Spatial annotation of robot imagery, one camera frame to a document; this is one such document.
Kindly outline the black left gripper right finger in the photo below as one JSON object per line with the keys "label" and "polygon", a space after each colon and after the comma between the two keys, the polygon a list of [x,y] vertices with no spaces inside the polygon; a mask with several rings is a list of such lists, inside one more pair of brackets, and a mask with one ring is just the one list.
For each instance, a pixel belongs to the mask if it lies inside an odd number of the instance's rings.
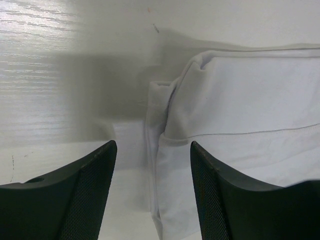
{"label": "black left gripper right finger", "polygon": [[196,141],[190,165],[202,239],[319,239],[318,180],[269,184],[216,159]]}

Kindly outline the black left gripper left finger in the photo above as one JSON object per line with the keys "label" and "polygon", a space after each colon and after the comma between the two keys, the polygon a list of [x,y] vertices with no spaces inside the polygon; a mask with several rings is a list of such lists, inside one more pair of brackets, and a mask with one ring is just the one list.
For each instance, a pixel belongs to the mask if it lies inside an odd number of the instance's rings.
{"label": "black left gripper left finger", "polygon": [[111,140],[54,171],[2,185],[1,239],[98,239],[116,157]]}

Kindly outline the white skirt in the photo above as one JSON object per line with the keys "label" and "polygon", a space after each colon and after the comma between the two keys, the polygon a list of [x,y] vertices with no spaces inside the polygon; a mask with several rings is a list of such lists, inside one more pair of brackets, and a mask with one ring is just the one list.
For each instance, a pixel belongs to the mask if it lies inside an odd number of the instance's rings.
{"label": "white skirt", "polygon": [[200,231],[191,142],[263,182],[320,177],[320,51],[210,50],[172,82],[149,85],[150,212],[162,240]]}

